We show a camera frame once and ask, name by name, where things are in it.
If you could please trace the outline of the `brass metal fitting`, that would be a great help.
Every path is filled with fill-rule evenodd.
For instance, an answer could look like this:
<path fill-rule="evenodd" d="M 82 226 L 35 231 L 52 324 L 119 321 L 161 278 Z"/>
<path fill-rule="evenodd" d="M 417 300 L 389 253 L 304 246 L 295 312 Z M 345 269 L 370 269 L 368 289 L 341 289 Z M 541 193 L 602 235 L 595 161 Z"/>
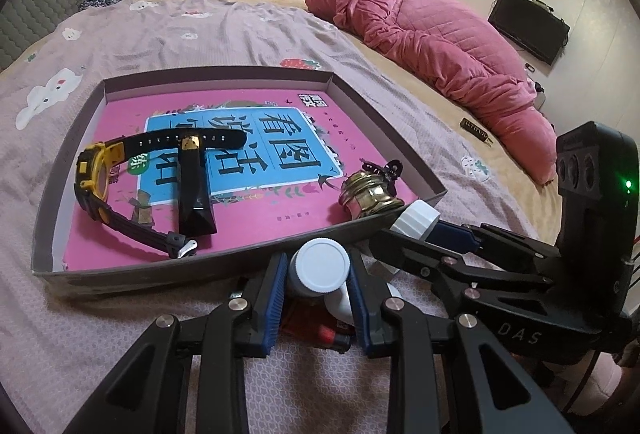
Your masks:
<path fill-rule="evenodd" d="M 402 199 L 387 190 L 383 176 L 362 170 L 352 173 L 343 182 L 338 204 L 352 220 L 405 206 Z"/>

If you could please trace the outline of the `large white bottle cap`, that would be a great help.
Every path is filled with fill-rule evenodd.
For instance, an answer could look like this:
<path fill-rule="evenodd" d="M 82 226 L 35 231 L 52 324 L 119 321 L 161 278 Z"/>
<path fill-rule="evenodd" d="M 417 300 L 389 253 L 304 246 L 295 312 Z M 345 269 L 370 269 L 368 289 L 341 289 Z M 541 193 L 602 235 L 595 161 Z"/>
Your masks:
<path fill-rule="evenodd" d="M 412 239 L 423 240 L 433 232 L 440 213 L 427 202 L 416 199 L 392 224 L 390 229 Z"/>

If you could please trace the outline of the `shallow grey cardboard box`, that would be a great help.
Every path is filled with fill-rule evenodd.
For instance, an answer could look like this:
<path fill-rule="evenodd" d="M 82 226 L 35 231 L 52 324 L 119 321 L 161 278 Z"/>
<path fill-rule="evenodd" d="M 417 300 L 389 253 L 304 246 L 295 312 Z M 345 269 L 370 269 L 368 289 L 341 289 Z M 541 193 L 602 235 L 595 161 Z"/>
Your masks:
<path fill-rule="evenodd" d="M 176 260 L 91 217 L 75 197 L 80 151 L 98 139 L 204 127 L 239 130 L 240 149 L 206 154 L 216 231 Z M 397 160 L 404 202 L 436 205 L 442 181 L 397 130 L 332 72 L 198 67 L 102 81 L 73 116 L 37 213 L 32 273 L 60 295 L 106 295 L 259 269 L 273 252 L 317 236 L 356 243 L 397 212 L 353 219 L 338 202 L 364 161 Z"/>

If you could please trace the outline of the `lilac patterned bed sheet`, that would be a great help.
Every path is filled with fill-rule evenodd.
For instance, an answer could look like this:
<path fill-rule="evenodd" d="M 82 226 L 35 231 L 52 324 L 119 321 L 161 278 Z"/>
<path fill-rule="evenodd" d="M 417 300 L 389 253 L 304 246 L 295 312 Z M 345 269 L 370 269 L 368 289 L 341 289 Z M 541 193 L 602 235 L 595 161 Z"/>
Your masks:
<path fill-rule="evenodd" d="M 384 139 L 413 150 L 405 201 L 440 191 L 449 222 L 539 239 L 560 199 L 464 109 L 304 9 L 238 0 L 126 0 L 79 12 L 1 76 L 1 382 L 36 433 L 59 433 L 163 314 L 226 304 L 268 240 L 347 225 L 341 183 Z M 179 123 L 243 130 L 208 156 L 218 231 L 181 260 L 93 220 L 78 153 Z"/>

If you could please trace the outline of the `pink Chinese workbook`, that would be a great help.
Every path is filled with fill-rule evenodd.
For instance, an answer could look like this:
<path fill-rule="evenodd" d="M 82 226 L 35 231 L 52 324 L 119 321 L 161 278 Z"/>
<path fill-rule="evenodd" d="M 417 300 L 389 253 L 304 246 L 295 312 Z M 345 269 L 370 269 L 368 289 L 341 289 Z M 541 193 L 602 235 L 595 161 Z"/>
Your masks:
<path fill-rule="evenodd" d="M 238 129 L 246 133 L 241 150 L 207 154 L 210 202 L 217 232 L 198 239 L 197 254 L 223 253 L 314 232 L 348 221 L 338 193 L 361 159 L 384 165 L 401 159 L 397 147 L 383 151 L 377 123 L 347 109 L 326 91 L 285 89 L 203 90 L 147 94 L 135 98 L 108 95 L 93 110 L 78 151 L 95 142 L 146 131 L 193 125 Z M 164 182 L 168 162 L 133 160 L 128 171 L 141 183 L 137 196 L 152 206 L 141 216 L 152 217 L 154 228 L 178 229 L 177 204 L 160 202 L 172 190 Z M 94 220 L 75 205 L 64 247 L 57 247 L 55 268 L 65 272 L 128 269 L 172 260 L 138 245 Z"/>

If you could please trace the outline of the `wall mounted black television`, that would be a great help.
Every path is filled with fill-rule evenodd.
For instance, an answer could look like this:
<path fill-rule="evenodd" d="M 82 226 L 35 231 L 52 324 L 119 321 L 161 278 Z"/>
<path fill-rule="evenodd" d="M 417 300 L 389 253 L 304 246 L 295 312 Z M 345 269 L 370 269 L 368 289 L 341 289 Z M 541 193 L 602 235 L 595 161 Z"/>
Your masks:
<path fill-rule="evenodd" d="M 535 0 L 496 0 L 488 23 L 537 60 L 552 66 L 566 46 L 570 26 Z"/>

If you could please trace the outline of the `yellow black wrist watch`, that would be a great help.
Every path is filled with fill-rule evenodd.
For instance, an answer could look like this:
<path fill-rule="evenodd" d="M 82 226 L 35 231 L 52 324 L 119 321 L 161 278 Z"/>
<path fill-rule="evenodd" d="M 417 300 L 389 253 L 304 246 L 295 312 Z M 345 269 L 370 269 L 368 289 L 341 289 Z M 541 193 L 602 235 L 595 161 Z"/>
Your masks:
<path fill-rule="evenodd" d="M 108 141 L 95 142 L 85 147 L 76 161 L 74 193 L 78 205 L 94 220 L 129 240 L 166 254 L 171 259 L 182 259 L 198 250 L 198 239 L 182 235 L 178 229 L 162 232 L 154 228 L 152 217 L 144 219 L 141 214 L 152 206 L 150 197 L 141 198 L 137 191 L 141 183 L 128 171 L 129 162 L 155 158 L 168 162 L 169 176 L 164 180 L 172 190 L 160 202 L 177 204 L 178 220 L 178 148 L 180 141 L 188 135 L 198 135 L 207 154 L 211 150 L 223 153 L 243 149 L 246 133 L 238 129 L 198 128 L 193 125 L 177 125 L 143 133 L 119 136 Z"/>

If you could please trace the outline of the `black triangular prism box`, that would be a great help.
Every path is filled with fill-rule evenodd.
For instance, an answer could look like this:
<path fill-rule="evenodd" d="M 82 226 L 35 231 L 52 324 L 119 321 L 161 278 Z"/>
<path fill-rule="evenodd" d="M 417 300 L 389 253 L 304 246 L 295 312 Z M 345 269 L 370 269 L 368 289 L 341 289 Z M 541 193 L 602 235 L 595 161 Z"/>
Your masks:
<path fill-rule="evenodd" d="M 198 135 L 188 135 L 178 148 L 179 232 L 189 237 L 217 232 L 209 201 L 205 149 Z"/>

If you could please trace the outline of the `small black remote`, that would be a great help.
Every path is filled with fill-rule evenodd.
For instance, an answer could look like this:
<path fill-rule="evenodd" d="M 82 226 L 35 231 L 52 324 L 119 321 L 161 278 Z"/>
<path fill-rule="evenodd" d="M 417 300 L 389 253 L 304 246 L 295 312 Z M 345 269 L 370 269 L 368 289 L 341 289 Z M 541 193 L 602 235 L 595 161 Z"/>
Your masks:
<path fill-rule="evenodd" d="M 488 132 L 480 128 L 479 125 L 475 124 L 468 118 L 462 118 L 459 125 L 461 129 L 476 137 L 480 142 L 486 143 L 489 146 L 494 144 L 494 141 L 491 139 Z"/>

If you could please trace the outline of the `small white pill bottle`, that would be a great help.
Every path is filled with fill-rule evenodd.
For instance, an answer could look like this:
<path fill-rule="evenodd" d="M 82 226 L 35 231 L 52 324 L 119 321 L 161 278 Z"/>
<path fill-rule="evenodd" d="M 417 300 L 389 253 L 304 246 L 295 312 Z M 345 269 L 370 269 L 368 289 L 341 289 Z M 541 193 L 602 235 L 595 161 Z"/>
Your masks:
<path fill-rule="evenodd" d="M 326 237 L 311 239 L 292 256 L 288 287 L 305 298 L 322 297 L 344 284 L 349 267 L 349 255 L 337 241 Z"/>

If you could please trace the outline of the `pink quilted duvet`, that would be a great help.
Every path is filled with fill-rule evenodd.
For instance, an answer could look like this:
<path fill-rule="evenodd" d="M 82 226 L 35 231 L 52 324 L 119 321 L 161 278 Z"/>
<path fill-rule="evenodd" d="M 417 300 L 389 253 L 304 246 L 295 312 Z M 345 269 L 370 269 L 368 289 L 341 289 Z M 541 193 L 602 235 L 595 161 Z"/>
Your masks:
<path fill-rule="evenodd" d="M 535 108 L 520 55 L 458 0 L 305 0 L 307 9 L 468 109 L 539 185 L 555 173 L 555 133 Z"/>

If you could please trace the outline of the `white earbuds case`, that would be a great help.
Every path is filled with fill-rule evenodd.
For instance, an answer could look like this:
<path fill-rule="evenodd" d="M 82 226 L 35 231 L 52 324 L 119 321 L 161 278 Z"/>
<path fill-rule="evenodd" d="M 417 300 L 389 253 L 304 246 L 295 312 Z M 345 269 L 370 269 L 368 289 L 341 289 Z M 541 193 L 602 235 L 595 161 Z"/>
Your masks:
<path fill-rule="evenodd" d="M 390 290 L 392 297 L 401 297 L 400 291 L 393 285 L 393 280 L 399 273 L 399 269 L 376 261 L 370 266 L 370 272 L 386 281 L 387 289 Z M 338 289 L 327 293 L 323 297 L 323 302 L 326 310 L 338 321 L 347 326 L 355 324 L 354 316 L 352 316 L 352 299 L 350 298 L 347 281 L 344 281 Z"/>

